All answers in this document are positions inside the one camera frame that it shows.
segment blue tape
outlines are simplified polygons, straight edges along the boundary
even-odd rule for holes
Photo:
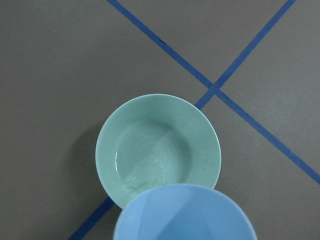
[[[273,28],[273,26],[281,19],[281,17],[289,10],[289,8],[295,3],[296,0],[288,0],[266,23],[266,25],[258,32],[258,34],[251,40],[251,42],[245,47],[245,49],[239,54],[239,56],[231,63],[231,65],[224,71],[224,73],[217,79],[217,81],[210,87],[210,89],[200,98],[195,104],[200,110],[210,101],[215,95],[214,89],[220,89],[226,81],[235,73],[240,65],[246,60],[250,53],[256,48],[256,46],[262,41],[267,33]]]
[[[248,124],[250,124],[270,143],[272,143],[277,149],[279,149],[284,155],[286,155],[292,162],[294,162],[302,171],[308,174],[316,183],[320,185],[320,175],[315,170],[313,170],[308,164],[306,164],[300,157],[298,157],[294,152],[292,152],[287,146],[285,146],[280,140],[278,140],[272,133],[265,129],[259,122],[257,122],[252,116],[245,112],[239,105],[237,105],[221,90],[218,90],[216,92],[216,95],[226,105],[228,105],[229,108],[235,111]]]
[[[131,12],[129,12],[123,5],[116,0],[107,0],[114,8],[116,8],[122,15],[124,15],[130,22],[132,22],[138,29],[140,29],[145,35],[147,35],[155,44],[162,48],[169,56],[176,60],[184,69],[191,73],[196,79],[198,79],[207,88],[212,86],[212,82],[209,81],[201,72],[195,69],[189,62],[187,62],[182,56],[180,56],[169,45],[162,41],[154,32],[152,32],[146,25],[144,25],[138,18],[136,18]]]
[[[108,212],[114,202],[108,197],[103,203],[91,214],[91,216],[85,220],[85,222],[69,237],[69,240],[81,240],[87,233],[96,225],[96,223]]]

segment bowl rim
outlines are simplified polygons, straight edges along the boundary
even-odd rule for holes
[[[109,117],[105,120],[100,132],[99,132],[99,135],[98,135],[98,138],[97,138],[97,141],[96,141],[96,144],[95,144],[95,167],[96,167],[96,171],[97,171],[97,174],[98,174],[98,177],[99,177],[99,180],[101,182],[101,185],[103,187],[103,189],[105,190],[105,192],[107,193],[108,197],[111,198],[114,203],[116,205],[118,205],[120,208],[125,208],[126,206],[122,205],[122,204],[119,204],[117,199],[115,199],[112,194],[110,195],[110,188],[108,187],[108,185],[105,183],[105,181],[103,180],[103,177],[102,177],[102,173],[101,173],[101,167],[100,167],[100,160],[98,158],[98,152],[99,152],[99,143],[101,142],[101,138],[102,138],[102,133],[105,132],[105,129],[107,128],[107,125],[109,123],[109,121],[113,118],[113,116],[121,111],[121,109],[123,109],[126,105],[132,103],[132,102],[135,102],[137,100],[141,100],[143,98],[150,98],[150,97],[156,97],[156,96],[162,96],[162,97],[166,97],[166,98],[173,98],[173,99],[177,99],[179,101],[182,101],[184,103],[186,103],[187,105],[191,106],[192,108],[194,108],[207,122],[207,124],[211,127],[213,133],[214,133],[214,137],[217,141],[217,146],[218,146],[218,171],[217,171],[217,175],[215,176],[215,179],[212,179],[213,182],[211,183],[210,187],[213,189],[217,182],[218,182],[218,179],[219,179],[219,176],[220,176],[220,172],[221,172],[221,165],[222,165],[222,154],[221,154],[221,146],[220,146],[220,142],[219,142],[219,139],[218,139],[218,136],[217,136],[217,133],[214,129],[214,127],[212,126],[211,122],[208,120],[208,118],[205,116],[205,114],[200,111],[197,107],[195,107],[192,103],[188,102],[187,100],[184,100],[183,98],[180,98],[178,96],[174,96],[174,95],[170,95],[170,94],[164,94],[164,93],[150,93],[150,94],[145,94],[145,95],[141,95],[141,96],[137,96],[137,97],[134,97],[128,101],[126,101],[125,103],[123,103],[122,105],[120,105],[116,110],[114,110],[110,115]]]

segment light blue bowl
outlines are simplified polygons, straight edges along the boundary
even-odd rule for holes
[[[256,240],[241,208],[219,191],[173,184],[137,196],[122,211],[114,240]]]
[[[161,185],[213,188],[221,151],[214,128],[195,106],[176,96],[149,94],[110,115],[95,160],[105,191],[124,208],[138,194]]]

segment gray surface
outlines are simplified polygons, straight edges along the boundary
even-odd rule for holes
[[[215,81],[285,1],[127,1]],[[320,3],[297,1],[222,88],[320,172]],[[1,1],[0,235],[67,239],[103,202],[95,143],[125,101],[206,89],[104,0]],[[222,148],[217,189],[260,240],[320,238],[320,188],[214,97],[203,109]],[[114,207],[85,239],[111,239]]]

